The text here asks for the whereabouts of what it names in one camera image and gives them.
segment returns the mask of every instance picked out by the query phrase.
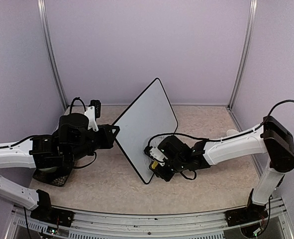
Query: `beige floor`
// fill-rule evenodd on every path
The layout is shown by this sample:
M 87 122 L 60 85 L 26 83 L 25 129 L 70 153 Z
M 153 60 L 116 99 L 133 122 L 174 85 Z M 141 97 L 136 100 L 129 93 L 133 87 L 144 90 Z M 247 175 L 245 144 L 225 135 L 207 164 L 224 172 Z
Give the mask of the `beige floor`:
M 112 124 L 124 109 L 102 107 L 98 123 Z M 176 106 L 174 111 L 179 122 L 177 132 L 217 138 L 235 128 L 224 107 Z M 195 142 L 183 140 L 189 145 Z M 249 156 L 199 170 L 194 181 L 177 174 L 170 182 L 154 177 L 149 185 L 144 185 L 117 145 L 97 153 L 96 162 L 74 170 L 64 187 L 35 180 L 30 187 L 48 192 L 52 204 L 57 206 L 121 214 L 177 214 L 245 205 L 258 182 Z M 86 157 L 79 164 L 90 160 Z

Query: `black cable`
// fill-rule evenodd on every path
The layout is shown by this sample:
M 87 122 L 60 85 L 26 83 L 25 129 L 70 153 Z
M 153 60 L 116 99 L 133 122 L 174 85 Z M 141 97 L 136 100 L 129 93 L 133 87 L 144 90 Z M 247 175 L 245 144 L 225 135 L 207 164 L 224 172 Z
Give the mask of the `black cable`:
M 185 178 L 185 179 L 188 179 L 188 180 L 195 180 L 196 179 L 196 172 L 195 171 L 192 171 L 193 173 L 195 173 L 194 177 L 193 178 L 188 178 L 183 172 L 180 172 L 180 174 Z
M 259 233 L 257 235 L 258 237 L 266 231 L 266 228 L 267 228 L 268 224 L 270 223 L 270 219 L 271 219 L 271 197 L 268 199 L 268 205 L 269 205 L 269 210 L 268 210 L 267 223 L 266 223 L 266 226 L 264 227 L 264 229 L 261 231 L 261 233 Z
M 195 140 L 209 140 L 208 138 L 198 138 L 198 137 L 194 137 L 194 136 L 191 136 L 191 135 L 188 135 L 188 134 L 185 134 L 185 133 L 160 133 L 160 134 L 152 136 L 149 139 L 148 147 L 150 147 L 150 143 L 154 138 L 164 136 L 164 135 L 180 135 L 180 136 L 188 137 L 188 138 L 195 139 Z
M 74 166 L 73 168 L 74 168 L 74 169 L 82 169 L 82 168 L 86 168 L 86 167 L 88 167 L 89 165 L 91 165 L 92 163 L 95 162 L 95 160 L 96 160 L 96 158 L 97 158 L 97 153 L 96 153 L 96 152 L 94 152 L 94 156 L 95 156 L 95 158 L 94 158 L 94 160 L 93 160 L 92 162 L 90 162 L 90 163 L 88 163 L 88 164 L 85 164 L 85 165 L 83 165 L 83 166 Z
M 26 215 L 26 208 L 24 208 L 24 214 L 25 214 L 25 223 L 26 223 L 26 229 L 27 229 L 27 233 L 28 233 L 28 236 L 29 236 L 29 239 L 32 239 L 32 236 L 31 236 L 31 232 L 29 231 L 29 228 L 28 228 L 28 221 L 27 221 L 27 215 Z
M 264 119 L 264 121 L 255 129 L 255 130 L 258 130 L 260 127 L 262 127 L 262 125 L 263 124 L 265 124 L 265 122 L 268 120 L 268 118 L 271 116 L 271 113 L 273 112 L 273 110 L 277 107 L 277 106 L 279 106 L 279 105 L 281 105 L 281 104 L 284 104 L 284 103 L 294 103 L 294 100 L 284 100 L 284 101 L 280 101 L 280 102 L 278 102 L 277 104 L 275 104 L 272 108 L 271 108 L 271 110 L 270 110 L 270 112 L 268 113 L 268 115 L 266 116 L 266 118 Z
M 16 142 L 16 143 L 12 144 L 12 145 L 0 146 L 0 149 L 2 149 L 2 148 L 12 148 L 12 147 L 15 147 L 15 146 L 19 145 L 20 143 L 23 143 L 24 141 L 28 140 L 29 138 L 32 138 L 32 137 L 35 137 L 35 136 L 36 135 L 28 136 L 28 137 L 20 140 L 19 142 Z
M 86 111 L 86 106 L 85 106 L 84 101 L 82 101 L 82 99 L 80 97 L 75 97 L 75 98 L 73 98 L 73 101 L 71 103 L 71 106 L 69 107 L 69 113 L 70 114 L 72 113 L 72 109 L 73 109 L 73 106 L 74 106 L 74 102 L 75 101 L 80 101 L 82 103 L 83 107 L 84 107 L 84 111 Z
M 241 137 L 241 136 L 244 136 L 246 134 L 249 134 L 249 133 L 252 133 L 253 130 L 250 130 L 250 131 L 247 131 L 247 132 L 244 132 L 244 133 L 241 133 L 241 134 L 237 134 L 237 135 L 234 135 L 234 136 L 230 136 L 230 137 L 225 137 L 224 139 L 209 139 L 208 141 L 209 142 L 223 142 L 223 141 L 226 141 L 226 140 L 229 140 L 229 139 L 234 139 L 234 138 L 238 138 L 238 137 Z

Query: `gray wall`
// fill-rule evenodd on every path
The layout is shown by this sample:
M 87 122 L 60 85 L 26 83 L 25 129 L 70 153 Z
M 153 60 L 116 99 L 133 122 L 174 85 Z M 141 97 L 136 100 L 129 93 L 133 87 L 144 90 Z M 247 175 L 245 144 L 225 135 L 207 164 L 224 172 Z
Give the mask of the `gray wall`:
M 243 128 L 252 127 L 284 99 L 294 99 L 294 1 L 260 0 L 235 115 Z M 279 106 L 274 116 L 294 135 L 293 104 Z M 265 166 L 265 158 L 259 158 Z M 294 170 L 278 194 L 294 225 Z
M 81 96 L 130 103 L 159 77 L 172 103 L 226 105 L 249 6 L 249 0 L 46 1 L 69 102 Z
M 51 133 L 62 113 L 37 9 L 37 1 L 0 0 L 0 142 Z M 27 169 L 0 173 L 28 186 Z M 0 238 L 13 204 L 0 199 Z

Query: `white board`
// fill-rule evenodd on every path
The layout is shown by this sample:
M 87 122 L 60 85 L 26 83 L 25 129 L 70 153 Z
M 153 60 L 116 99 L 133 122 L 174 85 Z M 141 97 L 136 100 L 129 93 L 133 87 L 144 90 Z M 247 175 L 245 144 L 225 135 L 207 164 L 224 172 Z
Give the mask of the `white board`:
M 139 177 L 150 183 L 151 159 L 143 152 L 148 140 L 160 133 L 175 132 L 178 127 L 167 94 L 156 78 L 113 123 L 120 127 L 116 142 Z

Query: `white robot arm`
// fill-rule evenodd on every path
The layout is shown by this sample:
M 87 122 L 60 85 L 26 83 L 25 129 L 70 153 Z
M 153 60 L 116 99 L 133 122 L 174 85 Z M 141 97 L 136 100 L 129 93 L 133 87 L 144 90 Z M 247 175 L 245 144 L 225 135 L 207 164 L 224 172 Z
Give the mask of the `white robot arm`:
M 33 135 L 16 143 L 0 143 L 0 168 L 35 168 L 33 178 L 54 186 L 63 186 L 77 160 L 94 155 L 97 149 L 109 149 L 119 132 L 113 125 L 97 125 L 100 102 L 92 100 L 84 114 L 61 116 L 52 135 Z M 0 196 L 31 210 L 31 217 L 70 227 L 73 212 L 51 207 L 49 195 L 22 187 L 0 175 Z
M 193 180 L 196 178 L 196 170 L 244 155 L 268 153 L 268 165 L 258 185 L 251 191 L 247 207 L 226 212 L 229 226 L 267 217 L 265 208 L 271 194 L 279 186 L 283 176 L 294 169 L 293 136 L 272 116 L 265 117 L 262 124 L 231 136 L 219 139 L 192 137 L 201 140 L 192 148 L 175 134 L 189 136 L 180 133 L 155 135 L 144 150 L 152 159 L 149 168 L 157 177 L 167 182 L 175 173 L 181 173 L 186 179 Z M 170 136 L 157 146 L 150 145 L 152 139 L 162 135 Z M 195 177 L 186 177 L 184 170 L 194 172 Z

